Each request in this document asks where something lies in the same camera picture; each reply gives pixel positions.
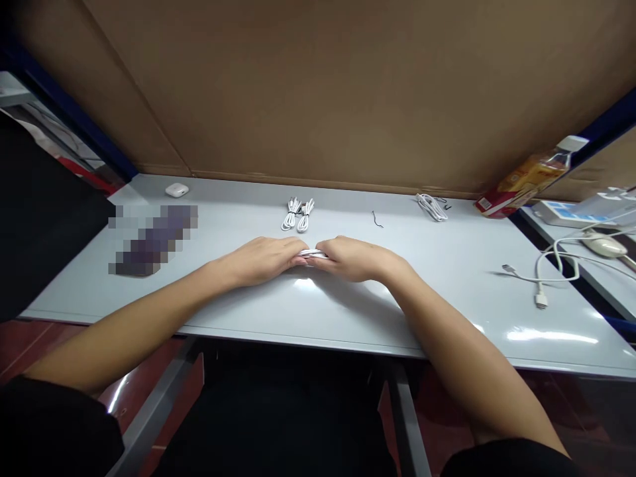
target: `red floor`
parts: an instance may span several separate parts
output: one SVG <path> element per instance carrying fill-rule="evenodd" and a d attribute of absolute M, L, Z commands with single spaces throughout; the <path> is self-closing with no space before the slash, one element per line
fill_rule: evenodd
<path fill-rule="evenodd" d="M 0 324 L 0 384 L 27 369 L 83 327 L 39 321 Z M 176 354 L 181 340 L 159 348 L 137 369 L 114 383 L 99 400 L 125 432 Z M 575 462 L 590 476 L 636 474 L 636 384 L 591 380 L 566 374 L 520 371 L 535 392 Z M 203 386 L 203 363 L 196 362 L 140 476 L 149 476 Z M 451 455 L 473 445 L 468 422 L 451 401 L 432 367 L 424 370 L 415 407 L 433 475 Z M 389 450 L 398 461 L 388 393 L 380 404 Z"/>

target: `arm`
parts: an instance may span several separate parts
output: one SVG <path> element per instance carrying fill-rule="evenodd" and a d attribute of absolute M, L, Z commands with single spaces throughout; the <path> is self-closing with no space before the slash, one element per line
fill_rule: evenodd
<path fill-rule="evenodd" d="M 33 364 L 27 378 L 87 394 L 105 389 L 137 367 L 210 300 L 305 264 L 297 238 L 256 238 L 190 275 L 106 316 Z"/>
<path fill-rule="evenodd" d="M 478 443 L 525 437 L 567 455 L 541 404 L 501 352 L 402 257 L 352 238 L 316 248 L 307 263 L 343 278 L 382 282 L 402 308 L 442 383 L 474 422 Z"/>

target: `small black wire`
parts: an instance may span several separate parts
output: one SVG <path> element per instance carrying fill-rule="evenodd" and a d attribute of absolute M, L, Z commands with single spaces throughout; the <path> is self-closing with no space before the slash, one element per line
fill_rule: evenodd
<path fill-rule="evenodd" d="M 376 213 L 374 211 L 371 211 L 371 213 L 373 214 L 373 222 L 374 224 L 376 224 L 378 227 L 384 228 L 382 225 L 380 225 L 378 223 L 378 221 L 376 220 Z"/>

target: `person's left hand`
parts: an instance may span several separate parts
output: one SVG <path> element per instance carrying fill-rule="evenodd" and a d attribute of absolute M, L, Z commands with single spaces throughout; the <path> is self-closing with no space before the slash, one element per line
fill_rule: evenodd
<path fill-rule="evenodd" d="M 258 237 L 212 263 L 235 287 L 252 286 L 267 282 L 288 268 L 306 265 L 305 259 L 296 255 L 307 248 L 296 237 Z"/>

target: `usb connector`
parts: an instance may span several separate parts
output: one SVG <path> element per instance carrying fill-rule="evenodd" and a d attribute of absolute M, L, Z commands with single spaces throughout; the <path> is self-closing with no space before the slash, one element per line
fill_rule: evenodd
<path fill-rule="evenodd" d="M 543 293 L 537 293 L 535 295 L 535 305 L 539 309 L 546 309 L 548 307 L 548 297 Z"/>

